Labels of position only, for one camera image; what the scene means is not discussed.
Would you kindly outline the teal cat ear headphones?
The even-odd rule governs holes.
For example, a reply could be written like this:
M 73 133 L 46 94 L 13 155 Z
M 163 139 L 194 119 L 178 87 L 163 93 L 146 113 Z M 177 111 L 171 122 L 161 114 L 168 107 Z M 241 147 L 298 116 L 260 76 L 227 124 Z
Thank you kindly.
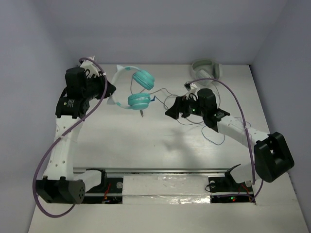
M 142 111 L 147 109 L 151 103 L 151 95 L 148 91 L 153 89 L 155 78 L 148 71 L 139 67 L 116 65 L 116 73 L 112 77 L 111 83 L 116 86 L 120 78 L 128 75 L 131 75 L 131 81 L 127 100 L 118 100 L 118 97 L 124 95 L 120 90 L 116 90 L 108 98 L 107 103 L 127 110 Z

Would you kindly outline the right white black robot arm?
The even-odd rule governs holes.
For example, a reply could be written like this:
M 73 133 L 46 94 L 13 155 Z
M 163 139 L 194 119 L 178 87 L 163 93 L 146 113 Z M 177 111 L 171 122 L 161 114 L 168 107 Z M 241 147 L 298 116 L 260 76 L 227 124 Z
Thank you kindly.
M 224 184 L 228 190 L 237 190 L 245 181 L 272 183 L 294 167 L 294 159 L 282 134 L 261 132 L 238 121 L 217 106 L 211 89 L 200 89 L 196 96 L 189 94 L 176 97 L 165 115 L 175 120 L 190 115 L 202 117 L 208 128 L 234 139 L 250 150 L 250 163 L 235 165 L 225 172 Z

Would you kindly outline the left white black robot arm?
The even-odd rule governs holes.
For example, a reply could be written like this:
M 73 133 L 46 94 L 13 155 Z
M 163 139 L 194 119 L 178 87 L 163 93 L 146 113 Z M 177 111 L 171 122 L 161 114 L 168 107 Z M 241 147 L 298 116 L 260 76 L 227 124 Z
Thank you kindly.
M 91 73 L 89 68 L 82 67 L 67 69 L 65 82 L 55 110 L 55 142 L 47 151 L 49 162 L 42 179 L 35 178 L 34 191 L 47 203 L 81 204 L 88 190 L 104 191 L 108 179 L 100 169 L 74 175 L 77 139 L 84 121 L 94 112 L 89 108 L 90 101 L 102 102 L 116 88 L 104 72 Z

